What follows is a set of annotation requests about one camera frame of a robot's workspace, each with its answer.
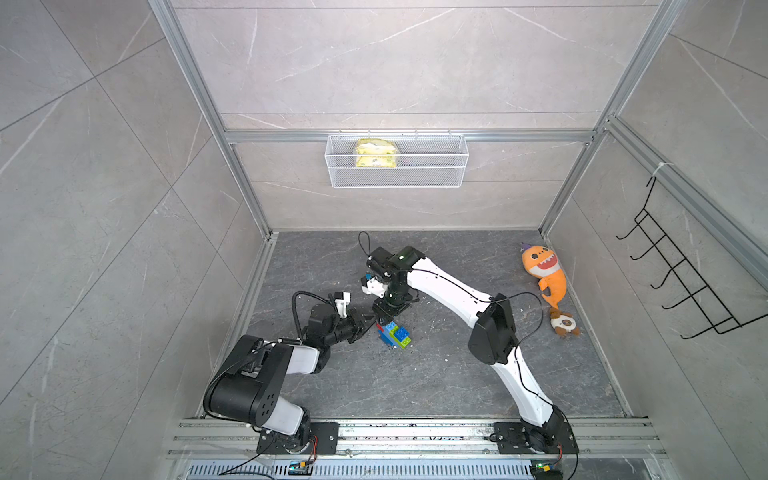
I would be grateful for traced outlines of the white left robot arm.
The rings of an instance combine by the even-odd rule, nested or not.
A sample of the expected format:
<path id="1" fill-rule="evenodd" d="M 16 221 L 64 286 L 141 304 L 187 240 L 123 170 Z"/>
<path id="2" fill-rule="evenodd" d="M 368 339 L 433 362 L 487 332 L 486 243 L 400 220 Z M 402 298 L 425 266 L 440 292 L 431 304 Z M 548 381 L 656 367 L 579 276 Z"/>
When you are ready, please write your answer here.
<path id="1" fill-rule="evenodd" d="M 242 422 L 288 452 L 302 452 L 314 442 L 308 410 L 281 396 L 290 375 L 320 373 L 334 345 L 352 344 L 376 323 L 372 313 L 350 306 L 348 292 L 322 297 L 297 291 L 290 308 L 296 336 L 268 341 L 243 335 L 213 376 L 203 395 L 204 413 Z"/>

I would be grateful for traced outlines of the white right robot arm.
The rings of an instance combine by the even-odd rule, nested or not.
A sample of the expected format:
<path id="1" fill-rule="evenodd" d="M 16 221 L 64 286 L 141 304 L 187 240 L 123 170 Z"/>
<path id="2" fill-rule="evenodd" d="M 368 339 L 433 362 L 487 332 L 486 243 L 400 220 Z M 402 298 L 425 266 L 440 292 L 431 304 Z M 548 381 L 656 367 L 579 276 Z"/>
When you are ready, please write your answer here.
<path id="1" fill-rule="evenodd" d="M 379 247 L 367 255 L 367 267 L 371 278 L 362 286 L 377 297 L 373 310 L 379 322 L 387 324 L 411 306 L 412 291 L 441 303 L 468 325 L 470 353 L 490 366 L 510 393 L 526 446 L 537 453 L 579 452 L 567 416 L 543 392 L 525 362 L 509 297 L 466 285 L 411 246 L 397 253 Z"/>

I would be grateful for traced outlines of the green lego brick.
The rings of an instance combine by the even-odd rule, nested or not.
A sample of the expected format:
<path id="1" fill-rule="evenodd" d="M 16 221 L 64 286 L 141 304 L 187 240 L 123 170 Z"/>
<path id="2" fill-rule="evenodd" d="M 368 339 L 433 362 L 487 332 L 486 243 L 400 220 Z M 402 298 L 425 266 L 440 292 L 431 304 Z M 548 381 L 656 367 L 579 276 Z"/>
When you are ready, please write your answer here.
<path id="1" fill-rule="evenodd" d="M 395 340 L 395 343 L 403 349 L 405 349 L 411 343 L 409 332 L 405 328 L 398 327 L 397 329 L 393 330 L 392 336 Z"/>

